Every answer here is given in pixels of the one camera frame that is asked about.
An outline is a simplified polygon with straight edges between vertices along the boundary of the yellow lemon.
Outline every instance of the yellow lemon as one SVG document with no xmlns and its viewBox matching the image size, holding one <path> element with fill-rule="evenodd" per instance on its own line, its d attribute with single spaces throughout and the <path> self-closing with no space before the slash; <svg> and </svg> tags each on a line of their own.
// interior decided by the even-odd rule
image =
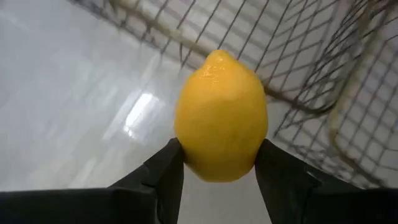
<svg viewBox="0 0 398 224">
<path fill-rule="evenodd" d="M 266 104 L 256 74 L 224 50 L 213 51 L 184 84 L 175 111 L 187 165 L 211 182 L 247 174 L 267 134 Z"/>
</svg>

